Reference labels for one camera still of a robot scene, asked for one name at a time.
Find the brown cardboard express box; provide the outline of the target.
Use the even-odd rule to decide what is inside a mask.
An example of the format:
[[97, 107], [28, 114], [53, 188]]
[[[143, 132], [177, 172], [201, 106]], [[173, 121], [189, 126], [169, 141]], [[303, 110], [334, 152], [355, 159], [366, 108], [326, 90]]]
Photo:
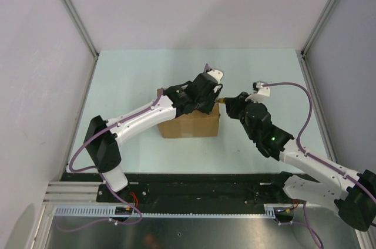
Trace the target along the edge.
[[216, 103], [208, 115], [198, 110], [190, 114], [168, 120], [157, 125], [161, 136], [165, 139], [189, 137], [216, 137], [219, 133], [220, 107]]

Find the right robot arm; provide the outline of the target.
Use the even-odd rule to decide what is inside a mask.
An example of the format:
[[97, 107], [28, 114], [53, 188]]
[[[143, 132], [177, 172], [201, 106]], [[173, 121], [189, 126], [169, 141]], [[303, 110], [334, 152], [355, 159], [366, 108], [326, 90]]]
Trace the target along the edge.
[[255, 102], [253, 95], [242, 92], [236, 97], [225, 97], [220, 103], [225, 105], [228, 117], [240, 121], [264, 157], [289, 164], [312, 178], [304, 180], [283, 173], [284, 180], [271, 188], [276, 202], [293, 198], [325, 207], [362, 232], [374, 225], [375, 173], [368, 169], [352, 170], [317, 156], [293, 135], [274, 125], [266, 106]]

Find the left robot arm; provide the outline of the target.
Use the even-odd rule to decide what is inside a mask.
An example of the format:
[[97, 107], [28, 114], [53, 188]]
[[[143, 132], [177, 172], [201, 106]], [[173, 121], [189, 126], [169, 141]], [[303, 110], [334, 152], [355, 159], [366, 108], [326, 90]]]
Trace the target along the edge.
[[109, 185], [109, 194], [118, 202], [130, 194], [129, 181], [120, 163], [119, 146], [133, 136], [168, 120], [194, 111], [210, 114], [221, 92], [224, 73], [209, 69], [193, 81], [162, 89], [156, 100], [119, 117], [94, 117], [86, 132], [84, 148], [95, 168]]

